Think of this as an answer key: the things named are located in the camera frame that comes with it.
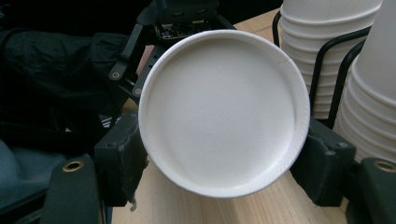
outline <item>bolt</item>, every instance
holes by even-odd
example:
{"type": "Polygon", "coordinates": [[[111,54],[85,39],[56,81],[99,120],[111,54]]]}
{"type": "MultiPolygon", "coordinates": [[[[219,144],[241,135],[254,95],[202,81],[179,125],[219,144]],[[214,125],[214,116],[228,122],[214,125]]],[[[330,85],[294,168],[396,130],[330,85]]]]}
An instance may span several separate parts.
{"type": "Polygon", "coordinates": [[[142,89],[136,89],[134,90],[134,93],[136,93],[137,95],[142,94],[142,89]]]}
{"type": "Polygon", "coordinates": [[[120,77],[120,73],[115,72],[112,74],[113,78],[119,78],[120,77]]]}

